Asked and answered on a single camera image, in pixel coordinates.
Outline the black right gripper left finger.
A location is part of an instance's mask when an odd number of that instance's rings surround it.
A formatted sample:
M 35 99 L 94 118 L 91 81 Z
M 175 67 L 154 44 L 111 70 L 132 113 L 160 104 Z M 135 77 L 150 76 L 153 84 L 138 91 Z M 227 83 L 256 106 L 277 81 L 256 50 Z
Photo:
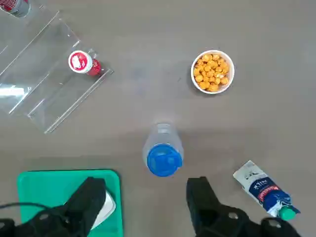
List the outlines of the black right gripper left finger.
M 13 219 L 1 218 L 2 237 L 86 237 L 106 201 L 106 182 L 88 177 L 65 204 L 48 207 L 32 202 L 13 202 L 1 209 L 31 206 L 41 209 L 29 221 L 16 225 Z

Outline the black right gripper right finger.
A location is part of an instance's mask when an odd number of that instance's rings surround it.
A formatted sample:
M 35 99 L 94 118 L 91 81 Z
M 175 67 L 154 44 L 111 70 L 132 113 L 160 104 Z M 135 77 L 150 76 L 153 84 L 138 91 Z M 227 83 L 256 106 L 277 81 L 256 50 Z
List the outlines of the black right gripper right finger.
M 222 204 L 204 176 L 187 180 L 186 200 L 197 237 L 300 237 L 280 218 L 264 218 L 258 224 L 243 210 Z

